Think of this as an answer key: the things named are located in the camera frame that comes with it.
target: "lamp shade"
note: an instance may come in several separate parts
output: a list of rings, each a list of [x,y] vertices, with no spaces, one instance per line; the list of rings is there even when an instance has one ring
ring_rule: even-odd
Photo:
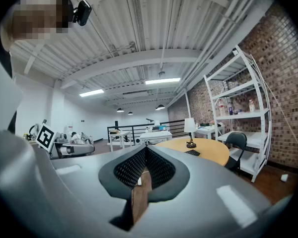
[[[194,118],[184,119],[184,132],[195,132],[197,131],[194,123]]]

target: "shelving unit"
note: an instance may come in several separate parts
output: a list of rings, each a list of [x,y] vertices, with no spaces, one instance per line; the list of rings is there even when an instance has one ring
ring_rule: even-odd
[[[251,80],[237,86],[230,90],[225,90],[223,87],[220,94],[216,96],[212,96],[209,81],[210,80],[220,80],[226,82],[231,78],[235,77],[242,71],[248,70],[251,76]],[[253,175],[252,182],[255,182],[255,179],[263,166],[267,163],[270,143],[271,143],[271,131],[272,131],[272,121],[271,121],[271,110],[270,103],[268,98],[268,92],[264,83],[263,76],[257,66],[256,61],[254,60],[252,55],[249,55],[242,51],[238,45],[235,46],[235,56],[228,63],[222,66],[219,70],[217,70],[210,77],[206,77],[204,75],[204,79],[208,88],[208,92],[211,99],[214,123],[215,127],[218,126],[218,120],[224,119],[244,119],[244,118],[255,118],[261,119],[261,132],[249,132],[249,131],[239,131],[246,135],[247,137],[247,146],[259,149],[259,153],[253,153],[250,151],[244,151],[243,156],[240,160],[240,168],[241,170]],[[264,108],[263,99],[260,92],[260,89],[265,94],[267,107]],[[220,98],[226,98],[228,102],[228,98],[244,94],[248,91],[255,90],[259,103],[259,110],[255,112],[245,112],[239,115],[228,115],[223,117],[218,117],[216,113],[215,106]],[[268,132],[266,132],[265,127],[265,114],[268,114]],[[231,134],[232,128],[230,128],[230,132],[224,135],[219,135],[218,130],[215,132],[215,139],[225,142],[229,134]],[[231,147],[229,150],[229,155],[238,160],[241,150]]]

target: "black camera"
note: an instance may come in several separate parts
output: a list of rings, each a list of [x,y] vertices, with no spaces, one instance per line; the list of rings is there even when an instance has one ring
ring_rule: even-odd
[[[74,9],[73,23],[78,23],[84,26],[87,23],[88,17],[91,12],[91,6],[85,0],[79,2],[78,7]]]

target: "white table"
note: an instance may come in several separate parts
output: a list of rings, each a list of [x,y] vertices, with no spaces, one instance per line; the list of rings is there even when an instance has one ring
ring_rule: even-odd
[[[131,131],[121,131],[118,134],[109,134],[110,151],[113,151],[113,140],[112,137],[120,137],[120,147],[125,148],[124,136],[129,135],[129,143],[131,145]]]
[[[145,143],[147,144],[148,140],[160,140],[160,139],[171,140],[172,134],[167,130],[148,132],[148,133],[141,134],[139,139],[142,141],[142,143],[145,141]]]
[[[224,126],[218,127],[218,130],[222,135],[224,134],[224,129],[225,129]],[[206,135],[208,137],[208,139],[212,139],[212,133],[215,133],[215,127],[214,126],[205,126],[204,128],[197,129],[196,132]]]

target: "black chair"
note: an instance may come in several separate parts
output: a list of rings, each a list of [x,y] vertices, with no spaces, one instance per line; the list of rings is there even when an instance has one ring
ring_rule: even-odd
[[[245,147],[247,145],[247,137],[244,133],[240,133],[240,132],[232,132],[226,140],[226,143],[232,144],[232,145],[236,145],[238,146],[240,149],[242,149],[242,152],[240,153],[240,156],[238,158],[238,160],[236,161],[235,159],[233,159],[231,156],[228,159],[228,162],[226,163],[225,167],[231,171],[237,171],[238,175],[240,172],[240,158],[243,155],[243,152],[245,150]]]

